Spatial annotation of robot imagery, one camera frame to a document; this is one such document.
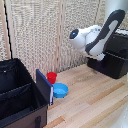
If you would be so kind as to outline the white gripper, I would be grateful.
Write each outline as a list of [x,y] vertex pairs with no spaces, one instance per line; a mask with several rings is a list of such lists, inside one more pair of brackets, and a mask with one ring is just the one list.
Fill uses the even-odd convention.
[[98,61],[101,61],[101,60],[104,59],[105,54],[101,53],[101,54],[99,54],[99,55],[97,55],[97,56],[91,56],[91,55],[89,55],[88,57],[89,57],[89,58],[92,58],[92,59],[96,59],[96,60],[98,60]]

